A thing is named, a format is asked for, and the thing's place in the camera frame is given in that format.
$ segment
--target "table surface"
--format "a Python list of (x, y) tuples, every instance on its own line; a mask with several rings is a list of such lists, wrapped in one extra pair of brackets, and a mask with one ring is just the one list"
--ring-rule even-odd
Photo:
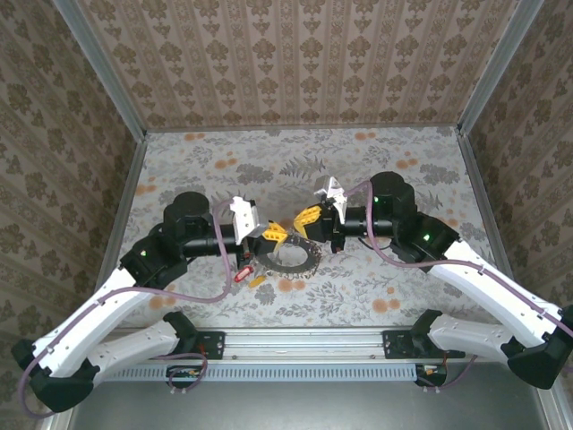
[[(184, 191), (201, 192), (211, 204), (234, 195), (254, 199), (259, 211), (293, 231), (293, 217), (316, 203), (317, 177), (333, 175), (350, 189), (392, 170), (414, 187), (420, 211), (445, 220), (492, 261), (453, 127), (151, 133), (147, 143), (121, 254), (161, 222), (163, 208)], [(356, 195), (349, 205), (363, 203), (364, 195)], [(227, 213), (223, 222), (229, 221)], [(300, 252), (285, 246), (279, 258), (296, 263)], [(318, 270), (308, 279), (268, 275), (259, 263), (254, 268), (216, 304), (154, 297), (123, 326), (147, 326), (174, 309), (198, 327), (409, 325), (428, 308), (492, 321), (457, 289), (422, 271), (386, 264), (355, 238), (347, 239), (342, 254), (322, 245)], [(200, 258), (189, 269), (168, 289), (197, 297), (221, 292), (225, 275), (218, 257)], [(249, 281), (259, 275), (267, 278), (251, 288)]]

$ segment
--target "floral wallpaper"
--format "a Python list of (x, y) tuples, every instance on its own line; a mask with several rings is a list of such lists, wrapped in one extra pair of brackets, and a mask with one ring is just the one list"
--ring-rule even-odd
[(133, 150), (51, 2), (0, 1), (0, 428), (32, 426), (10, 347), (95, 287)]
[[(492, 258), (453, 127), (150, 133), (147, 142), (122, 254), (162, 221), (164, 207), (184, 191), (203, 193), (211, 203), (232, 195), (254, 199), (292, 234), (295, 215), (316, 203), (312, 191), (319, 176), (336, 176), (350, 189), (393, 170), (415, 188), (421, 211), (442, 218)], [(353, 196), (350, 204), (364, 199)], [(230, 222), (228, 213), (224, 222)], [(182, 309), (198, 327), (408, 325), (429, 307), (488, 320), (457, 289), (422, 271), (388, 266), (355, 238), (347, 239), (342, 254), (332, 254), (329, 245), (320, 250), (316, 272), (293, 276), (255, 262), (255, 273), (234, 283), (216, 304), (153, 297), (124, 323), (146, 326), (172, 309)], [(284, 245), (278, 258), (296, 265), (304, 252)], [(199, 297), (214, 297), (223, 288), (220, 258), (200, 258), (189, 268), (167, 288)], [(263, 282), (251, 284), (259, 276)]]
[(573, 304), (572, 6), (544, 2), (470, 134), (517, 280), (560, 305)]
[(517, 0), (80, 0), (151, 130), (455, 123)]

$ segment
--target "patterned wall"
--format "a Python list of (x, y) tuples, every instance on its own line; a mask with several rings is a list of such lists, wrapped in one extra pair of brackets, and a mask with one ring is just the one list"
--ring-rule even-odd
[(560, 305), (573, 304), (572, 6), (544, 3), (470, 134), (517, 280)]
[(149, 129), (454, 123), (516, 0), (80, 0)]
[(2, 428), (28, 426), (10, 347), (50, 330), (93, 289), (133, 149), (51, 2), (0, 1)]

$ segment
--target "black joint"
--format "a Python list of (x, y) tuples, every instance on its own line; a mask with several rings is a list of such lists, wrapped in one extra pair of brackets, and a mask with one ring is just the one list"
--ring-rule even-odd
[(209, 200), (193, 191), (176, 196), (163, 210), (163, 233), (177, 243), (202, 237), (209, 227)]
[(459, 234), (439, 219), (418, 212), (409, 224), (397, 232), (399, 241), (390, 243), (392, 251), (403, 262), (435, 262), (446, 260), (445, 253), (459, 240)]
[(433, 322), (436, 321), (436, 318), (441, 315), (441, 311), (427, 309), (416, 320), (410, 329), (410, 334), (412, 335), (412, 343), (416, 349), (420, 351), (430, 351), (435, 348), (432, 341), (428, 337), (428, 333), (430, 332), (430, 327), (432, 327)]
[[(31, 361), (34, 345), (31, 340), (19, 340), (12, 347), (12, 355), (18, 366), (25, 370)], [(99, 366), (85, 359), (78, 371), (65, 378), (51, 377), (49, 368), (36, 365), (30, 372), (30, 388), (38, 400), (54, 412), (64, 412), (82, 402), (93, 390), (93, 378), (99, 372)]]
[(187, 261), (165, 236), (147, 236), (121, 259), (141, 287), (163, 289), (187, 272)]
[(171, 324), (175, 330), (175, 334), (179, 338), (179, 343), (177, 343), (175, 349), (171, 351), (171, 354), (191, 352), (195, 346), (198, 335), (197, 329), (192, 322), (179, 311), (165, 314), (163, 321)]
[[(561, 322), (573, 329), (573, 305), (563, 308)], [(508, 366), (514, 374), (534, 387), (549, 390), (573, 351), (573, 339), (559, 327), (552, 334), (546, 334), (543, 335), (545, 343), (521, 347), (521, 351), (511, 356), (505, 345), (501, 349), (509, 356)]]
[(381, 172), (370, 178), (374, 202), (372, 217), (408, 222), (418, 209), (414, 188), (396, 172)]
[[(12, 357), (18, 363), (21, 370), (26, 370), (26, 367), (32, 362), (34, 357), (34, 342), (29, 339), (20, 339), (12, 347)], [(32, 369), (31, 374), (34, 375), (39, 370), (39, 366), (36, 365)]]

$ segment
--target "black cylinder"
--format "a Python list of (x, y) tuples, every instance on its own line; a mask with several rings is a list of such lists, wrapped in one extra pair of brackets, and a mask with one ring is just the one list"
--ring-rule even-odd
[[(223, 243), (228, 254), (239, 254), (243, 251), (243, 246), (235, 243), (235, 229), (232, 224), (223, 224), (221, 233), (223, 234)], [(215, 237), (215, 229), (210, 229), (204, 237), (187, 242), (183, 246), (183, 254), (185, 258), (221, 255), (218, 249), (217, 238)]]
[(207, 197), (194, 191), (181, 193), (163, 210), (163, 234), (177, 243), (190, 237), (203, 237), (209, 227), (208, 216)]
[[(392, 232), (392, 221), (389, 219), (373, 219), (372, 230), (376, 237), (394, 236)], [(347, 208), (346, 222), (340, 226), (340, 232), (346, 237), (364, 237), (366, 236), (366, 208)]]

